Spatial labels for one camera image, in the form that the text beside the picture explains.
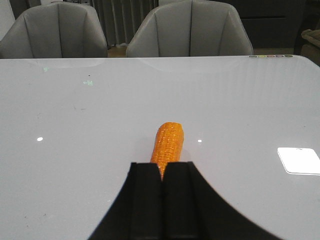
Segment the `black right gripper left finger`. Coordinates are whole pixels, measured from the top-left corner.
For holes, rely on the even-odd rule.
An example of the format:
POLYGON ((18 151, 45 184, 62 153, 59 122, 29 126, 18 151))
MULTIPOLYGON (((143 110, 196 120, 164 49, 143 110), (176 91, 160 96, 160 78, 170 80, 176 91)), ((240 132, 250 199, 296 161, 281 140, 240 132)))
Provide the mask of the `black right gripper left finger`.
POLYGON ((116 199, 90 240, 160 240, 162 182, 155 163, 130 165, 116 199))

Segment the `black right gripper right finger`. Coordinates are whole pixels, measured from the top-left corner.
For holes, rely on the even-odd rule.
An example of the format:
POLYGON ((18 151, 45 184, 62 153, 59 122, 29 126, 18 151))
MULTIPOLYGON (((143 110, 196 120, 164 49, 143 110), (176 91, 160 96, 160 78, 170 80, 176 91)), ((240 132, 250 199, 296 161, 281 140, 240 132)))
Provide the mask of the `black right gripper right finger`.
POLYGON ((276 240, 227 203, 193 162, 172 162, 163 178, 166 240, 276 240))

